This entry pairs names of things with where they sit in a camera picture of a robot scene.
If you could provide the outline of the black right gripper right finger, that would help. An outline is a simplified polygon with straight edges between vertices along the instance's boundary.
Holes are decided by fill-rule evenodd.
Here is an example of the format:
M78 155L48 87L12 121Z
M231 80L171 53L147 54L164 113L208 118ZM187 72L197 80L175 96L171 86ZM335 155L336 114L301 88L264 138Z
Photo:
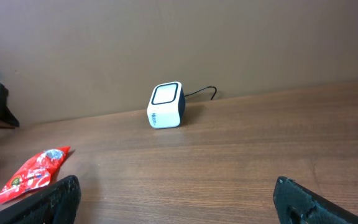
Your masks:
M358 224L358 216L280 176L273 202L281 224Z

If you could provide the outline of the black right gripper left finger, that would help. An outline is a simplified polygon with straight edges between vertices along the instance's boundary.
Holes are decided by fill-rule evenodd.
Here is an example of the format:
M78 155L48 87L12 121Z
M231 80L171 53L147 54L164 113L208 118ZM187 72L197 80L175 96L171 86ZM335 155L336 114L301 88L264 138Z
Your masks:
M73 224L81 200L77 176L69 175L0 211L0 224Z

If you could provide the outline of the red snack bag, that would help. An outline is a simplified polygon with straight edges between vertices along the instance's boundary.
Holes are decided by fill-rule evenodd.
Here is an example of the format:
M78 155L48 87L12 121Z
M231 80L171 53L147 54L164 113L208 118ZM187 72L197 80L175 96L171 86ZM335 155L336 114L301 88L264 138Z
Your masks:
M47 186L65 160L70 146L42 151L27 160L0 191L0 204Z

